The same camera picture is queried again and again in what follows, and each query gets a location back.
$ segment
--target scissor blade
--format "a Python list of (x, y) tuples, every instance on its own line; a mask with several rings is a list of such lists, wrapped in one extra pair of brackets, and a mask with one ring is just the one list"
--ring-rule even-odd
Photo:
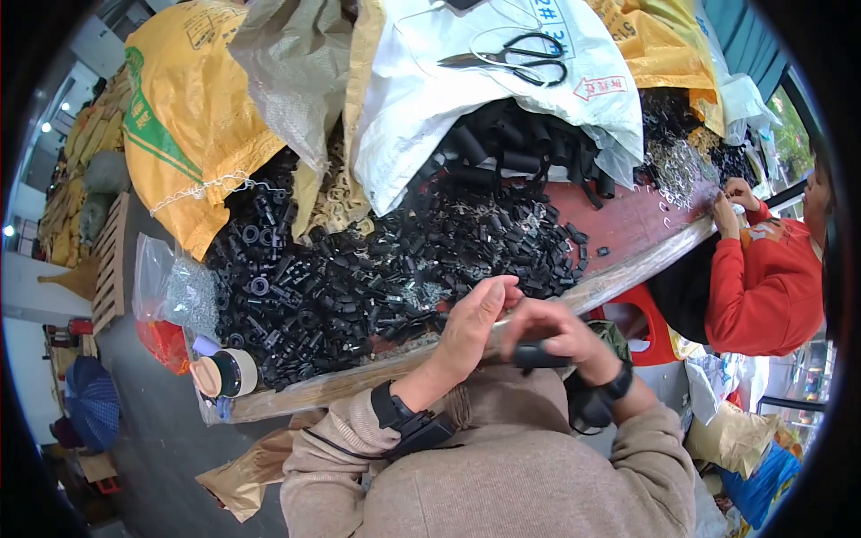
[[(493, 54), (490, 53), (479, 53), (479, 56), (493, 60)], [(489, 65), (486, 61), (481, 58), (476, 58), (475, 54), (465, 53), (465, 54), (456, 54), (454, 56), (449, 56), (448, 58), (443, 58), (437, 62), (438, 65), (442, 67), (483, 67)]]

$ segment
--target hand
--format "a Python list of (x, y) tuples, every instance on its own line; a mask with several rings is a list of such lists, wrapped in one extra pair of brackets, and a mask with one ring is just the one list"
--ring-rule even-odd
[(715, 198), (715, 224), (721, 239), (738, 239), (739, 219), (735, 216), (732, 204), (723, 193), (717, 193)]
[(449, 312), (449, 321), (430, 361), (450, 372), (456, 380), (454, 385), (478, 366), (493, 324), (523, 298), (523, 292), (515, 288), (517, 280), (513, 275), (486, 278)]
[(406, 377), (392, 383), (389, 393), (411, 411), (424, 411), (464, 381), (478, 366), (493, 324), (523, 298), (513, 275), (479, 282), (449, 312), (449, 321), (433, 355)]
[(729, 195), (729, 201), (739, 204), (747, 211), (759, 211), (759, 198), (753, 195), (751, 186), (740, 177), (730, 177), (723, 192)]
[(622, 369), (616, 354), (561, 303), (524, 299), (502, 336), (503, 356), (511, 357), (518, 342), (537, 339), (544, 339), (550, 355), (570, 357), (580, 377), (592, 386), (613, 381)]

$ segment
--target blue plastic bag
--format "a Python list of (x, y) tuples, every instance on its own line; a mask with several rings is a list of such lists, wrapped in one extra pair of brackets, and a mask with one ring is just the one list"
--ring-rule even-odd
[(795, 478), (801, 469), (802, 464), (798, 459), (774, 441), (771, 442), (771, 450), (765, 461), (750, 479), (744, 480), (738, 473), (717, 467), (727, 496), (755, 530), (759, 530), (765, 521), (771, 502), (780, 488), (787, 480)]

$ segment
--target scissors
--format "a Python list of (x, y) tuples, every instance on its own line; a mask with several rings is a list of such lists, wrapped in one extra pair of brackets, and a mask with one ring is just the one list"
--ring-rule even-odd
[[(514, 47), (520, 41), (529, 39), (529, 38), (537, 38), (540, 40), (546, 41), (549, 45), (551, 45), (551, 50), (555, 47), (555, 53), (545, 53), (541, 51), (533, 51), (524, 48), (516, 48)], [(537, 60), (532, 60), (523, 64), (511, 64), (508, 61), (509, 54), (519, 54), (521, 56), (528, 56), (530, 58), (538, 58)], [(472, 53), (466, 54), (456, 54), (455, 56), (449, 56), (448, 58), (443, 58), (437, 62), (438, 65), (442, 67), (451, 67), (453, 69), (460, 69), (463, 67), (493, 67), (493, 64), (488, 63), (489, 60), (491, 62), (499, 62), (500, 64), (511, 64), (505, 65), (508, 70), (522, 78), (526, 82), (530, 84), (534, 84), (535, 86), (544, 85), (544, 81), (538, 80), (537, 78), (533, 78), (529, 75), (529, 72), (521, 69), (521, 67), (537, 67), (538, 65), (555, 65), (559, 68), (561, 74), (555, 80), (551, 80), (548, 82), (547, 86), (552, 87), (558, 84), (561, 84), (562, 81), (566, 79), (568, 76), (568, 69), (565, 67), (565, 64), (560, 62), (557, 58), (562, 57), (562, 44), (550, 37), (549, 35), (541, 34), (539, 32), (530, 32), (528, 34), (519, 35), (511, 41), (508, 41), (502, 46), (502, 50), (498, 53), (478, 53), (478, 57)]]

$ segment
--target blue umbrella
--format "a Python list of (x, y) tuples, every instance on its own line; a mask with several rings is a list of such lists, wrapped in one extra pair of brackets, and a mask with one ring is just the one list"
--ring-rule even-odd
[(80, 355), (66, 370), (65, 408), (87, 448), (110, 448), (120, 428), (120, 400), (108, 370), (95, 357)]

